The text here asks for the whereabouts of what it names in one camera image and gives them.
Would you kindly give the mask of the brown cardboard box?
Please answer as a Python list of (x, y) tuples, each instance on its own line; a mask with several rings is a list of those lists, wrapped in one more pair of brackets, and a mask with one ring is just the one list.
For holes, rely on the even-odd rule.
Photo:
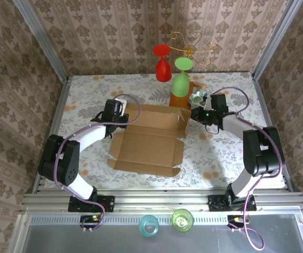
[(183, 162), (191, 112), (184, 108), (129, 102), (136, 122), (113, 135), (108, 165), (115, 170), (174, 177)]

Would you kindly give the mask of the leaf pattern bowl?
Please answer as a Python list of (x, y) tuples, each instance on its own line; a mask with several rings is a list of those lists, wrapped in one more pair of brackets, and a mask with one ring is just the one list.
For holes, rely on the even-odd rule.
[(204, 91), (196, 91), (193, 92), (189, 96), (189, 103), (191, 105), (191, 109), (202, 107), (204, 108), (206, 105), (207, 93)]

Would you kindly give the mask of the brown wooden rack base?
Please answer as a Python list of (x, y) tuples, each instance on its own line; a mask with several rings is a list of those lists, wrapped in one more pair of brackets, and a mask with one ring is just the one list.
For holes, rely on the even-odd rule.
[(193, 89), (194, 89), (194, 82), (190, 81), (189, 91), (185, 96), (178, 97), (178, 96), (175, 96), (173, 93), (171, 93), (169, 106), (190, 110), (191, 105), (189, 102), (189, 98), (190, 98), (190, 95), (193, 93)]

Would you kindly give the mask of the green plastic goblet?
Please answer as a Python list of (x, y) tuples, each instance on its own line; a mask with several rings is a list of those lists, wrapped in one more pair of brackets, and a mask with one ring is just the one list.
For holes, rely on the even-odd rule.
[(188, 57), (179, 57), (175, 66), (180, 70), (172, 82), (171, 92), (176, 97), (185, 97), (189, 92), (190, 80), (187, 71), (193, 67), (193, 61)]

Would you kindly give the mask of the red plastic goblet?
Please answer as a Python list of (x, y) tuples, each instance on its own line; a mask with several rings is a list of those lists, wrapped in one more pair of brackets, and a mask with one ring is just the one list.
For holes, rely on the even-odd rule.
[(172, 78), (172, 68), (165, 59), (171, 52), (171, 48), (166, 44), (159, 44), (153, 50), (154, 54), (160, 58), (156, 64), (156, 79), (160, 82), (168, 82)]

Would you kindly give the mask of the small black circuit board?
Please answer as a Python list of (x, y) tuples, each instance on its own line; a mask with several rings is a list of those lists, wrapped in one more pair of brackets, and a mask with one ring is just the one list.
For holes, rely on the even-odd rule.
[(83, 230), (94, 230), (102, 222), (101, 215), (83, 215), (80, 217), (80, 227)]
[(243, 219), (243, 216), (240, 216), (240, 215), (227, 215), (227, 218), (228, 218), (227, 226), (229, 228), (233, 228), (233, 229), (244, 228), (244, 221), (247, 225), (250, 223), (249, 216), (246, 216), (245, 219)]

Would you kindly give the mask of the green glass cup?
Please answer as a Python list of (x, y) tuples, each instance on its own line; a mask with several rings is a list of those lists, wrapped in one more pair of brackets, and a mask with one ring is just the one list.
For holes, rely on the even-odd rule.
[(194, 217), (187, 209), (178, 209), (172, 215), (172, 225), (179, 232), (188, 232), (194, 224)]

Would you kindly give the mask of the teal glass cup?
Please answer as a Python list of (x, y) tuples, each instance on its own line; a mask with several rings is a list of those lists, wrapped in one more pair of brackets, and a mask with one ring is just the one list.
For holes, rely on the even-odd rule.
[(153, 215), (145, 215), (139, 221), (139, 232), (144, 237), (152, 237), (157, 234), (159, 229), (158, 219)]

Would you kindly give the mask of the grey metal shelf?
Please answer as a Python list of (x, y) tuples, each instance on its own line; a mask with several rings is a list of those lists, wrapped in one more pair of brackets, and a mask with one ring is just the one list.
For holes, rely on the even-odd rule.
[(140, 215), (111, 214), (93, 232), (79, 215), (20, 215), (7, 253), (303, 253), (303, 212), (291, 209), (250, 216), (255, 251), (245, 234), (228, 227), (226, 215), (196, 213), (188, 232), (177, 231), (171, 215), (157, 216), (152, 237), (139, 232)]

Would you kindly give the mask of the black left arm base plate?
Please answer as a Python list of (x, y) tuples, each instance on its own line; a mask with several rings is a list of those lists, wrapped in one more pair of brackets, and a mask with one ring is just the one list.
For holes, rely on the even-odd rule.
[[(98, 196), (97, 203), (102, 205), (105, 212), (113, 212), (115, 206), (114, 196)], [(78, 200), (75, 197), (70, 197), (68, 212), (101, 212), (102, 209), (96, 205), (90, 205), (83, 201)]]

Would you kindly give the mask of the aluminium frame rail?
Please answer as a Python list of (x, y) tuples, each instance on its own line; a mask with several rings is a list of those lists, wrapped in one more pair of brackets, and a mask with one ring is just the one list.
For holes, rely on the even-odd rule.
[[(208, 196), (224, 194), (223, 189), (125, 189), (99, 190), (99, 195), (115, 197), (114, 213), (145, 214), (170, 213), (177, 208), (192, 212), (208, 211)], [(303, 211), (303, 196), (300, 192), (286, 189), (256, 190), (257, 210)], [(47, 188), (34, 194), (25, 194), (20, 207), (21, 214), (65, 214), (68, 211), (69, 195), (59, 189)]]

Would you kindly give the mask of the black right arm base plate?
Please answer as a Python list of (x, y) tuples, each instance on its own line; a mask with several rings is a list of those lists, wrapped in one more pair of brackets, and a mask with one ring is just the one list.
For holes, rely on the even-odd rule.
[(245, 197), (232, 199), (226, 195), (207, 196), (209, 211), (242, 211), (245, 205)]

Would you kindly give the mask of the aluminium frame post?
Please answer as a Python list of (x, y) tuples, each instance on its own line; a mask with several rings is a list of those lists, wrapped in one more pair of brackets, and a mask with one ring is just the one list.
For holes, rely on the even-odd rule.
[(273, 57), (279, 43), (283, 39), (287, 32), (293, 18), (299, 11), (303, 0), (289, 0), (277, 25), (275, 26), (273, 33), (271, 34), (267, 45), (265, 46), (259, 60), (252, 71), (252, 77), (255, 81), (258, 81), (265, 68), (267, 67), (270, 59)]
[(53, 48), (53, 44), (50, 41), (50, 38), (47, 32), (44, 31), (43, 26), (41, 25), (37, 15), (33, 11), (29, 0), (13, 0), (16, 7), (20, 11), (24, 20), (26, 21), (28, 27), (36, 38), (39, 46), (43, 50), (45, 56), (49, 60), (51, 66), (53, 67), (56, 75), (59, 77), (60, 81), (63, 84), (66, 84), (68, 81), (68, 73), (65, 70), (62, 61), (60, 60), (57, 51)]

